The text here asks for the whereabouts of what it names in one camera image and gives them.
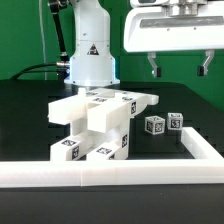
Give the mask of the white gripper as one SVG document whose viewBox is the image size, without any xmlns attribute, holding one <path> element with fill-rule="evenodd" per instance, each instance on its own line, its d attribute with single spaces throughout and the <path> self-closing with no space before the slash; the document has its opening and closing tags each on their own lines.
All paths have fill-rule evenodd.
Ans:
<svg viewBox="0 0 224 224">
<path fill-rule="evenodd" d="M 124 27 L 127 52 L 149 52 L 152 75 L 162 69 L 156 53 L 206 50 L 198 75 L 206 76 L 216 49 L 224 49 L 224 0 L 130 0 Z"/>
</svg>

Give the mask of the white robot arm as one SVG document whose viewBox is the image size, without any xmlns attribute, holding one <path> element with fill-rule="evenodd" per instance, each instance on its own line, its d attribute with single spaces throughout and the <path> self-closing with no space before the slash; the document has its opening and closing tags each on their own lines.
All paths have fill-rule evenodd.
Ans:
<svg viewBox="0 0 224 224">
<path fill-rule="evenodd" d="M 131 10 L 124 25 L 127 52 L 145 52 L 159 77 L 154 61 L 158 52 L 203 50 L 202 76 L 214 52 L 224 49 L 224 0 L 129 0 Z M 99 0 L 71 0 L 75 15 L 75 53 L 70 57 L 67 84 L 116 84 L 115 60 L 110 54 L 110 15 Z"/>
</svg>

